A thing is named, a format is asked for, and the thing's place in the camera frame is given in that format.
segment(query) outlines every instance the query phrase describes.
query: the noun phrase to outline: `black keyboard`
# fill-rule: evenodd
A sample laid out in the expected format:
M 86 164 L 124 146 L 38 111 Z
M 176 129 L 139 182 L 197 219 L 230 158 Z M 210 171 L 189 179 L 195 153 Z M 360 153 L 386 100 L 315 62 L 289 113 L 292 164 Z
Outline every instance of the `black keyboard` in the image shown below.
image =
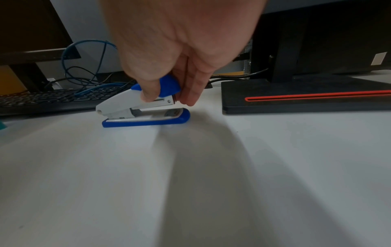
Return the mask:
M 125 86 L 101 87 L 81 96 L 75 96 L 79 92 L 75 89 L 3 95 L 0 96 L 0 116 L 95 109 L 99 103 L 132 86 L 129 83 Z

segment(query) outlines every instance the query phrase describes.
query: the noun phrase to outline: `blue stapler handle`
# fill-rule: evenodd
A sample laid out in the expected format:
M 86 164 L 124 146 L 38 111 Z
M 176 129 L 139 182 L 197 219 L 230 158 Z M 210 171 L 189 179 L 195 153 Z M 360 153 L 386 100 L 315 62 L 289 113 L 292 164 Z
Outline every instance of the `blue stapler handle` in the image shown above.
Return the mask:
M 140 84 L 131 87 L 132 90 L 141 91 Z M 181 90 L 178 81 L 170 74 L 160 78 L 160 94 L 159 97 L 165 98 L 179 93 Z

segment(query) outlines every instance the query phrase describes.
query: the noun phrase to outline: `gray wall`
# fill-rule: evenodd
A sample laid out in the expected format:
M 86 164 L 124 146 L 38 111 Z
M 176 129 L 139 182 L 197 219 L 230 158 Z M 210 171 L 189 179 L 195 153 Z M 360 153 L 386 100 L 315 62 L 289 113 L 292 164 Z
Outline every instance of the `gray wall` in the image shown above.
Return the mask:
M 336 1 L 339 0 L 270 0 L 265 12 L 270 13 Z M 97 0 L 51 0 L 51 2 L 74 42 L 83 39 L 111 40 Z M 82 58 L 67 61 L 67 66 L 82 66 L 91 71 L 96 70 L 102 45 L 80 45 L 78 46 L 78 50 Z M 43 62 L 39 63 L 38 66 L 47 78 L 59 79 L 64 77 L 64 71 L 59 61 Z M 230 68 L 223 69 L 222 71 L 226 72 Z M 117 51 L 109 47 L 101 67 L 101 72 L 120 70 L 122 69 Z M 90 77 L 88 73 L 77 69 L 73 71 L 73 74 L 79 77 Z M 70 83 L 62 83 L 62 85 L 66 88 L 75 87 Z

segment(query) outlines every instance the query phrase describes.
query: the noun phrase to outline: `desk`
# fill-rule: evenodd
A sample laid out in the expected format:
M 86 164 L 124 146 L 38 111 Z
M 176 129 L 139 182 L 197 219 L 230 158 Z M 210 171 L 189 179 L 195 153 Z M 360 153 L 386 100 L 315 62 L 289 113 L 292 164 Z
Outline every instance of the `desk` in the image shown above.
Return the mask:
M 224 116 L 219 87 L 189 109 L 0 131 L 0 246 L 389 246 L 390 112 Z

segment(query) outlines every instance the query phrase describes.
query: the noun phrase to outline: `stapler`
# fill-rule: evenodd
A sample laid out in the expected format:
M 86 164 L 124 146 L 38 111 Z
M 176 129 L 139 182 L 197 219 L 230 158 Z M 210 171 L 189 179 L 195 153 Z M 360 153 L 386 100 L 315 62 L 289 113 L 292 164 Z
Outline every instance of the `stapler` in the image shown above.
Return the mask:
M 182 124 L 190 118 L 190 112 L 185 108 L 142 111 L 142 109 L 175 104 L 175 94 L 180 91 L 181 88 L 176 79 L 171 75 L 166 75 L 160 79 L 160 95 L 155 101 L 143 102 L 140 98 L 141 87 L 136 84 L 131 89 L 97 105 L 96 111 L 107 117 L 102 122 L 105 128 Z

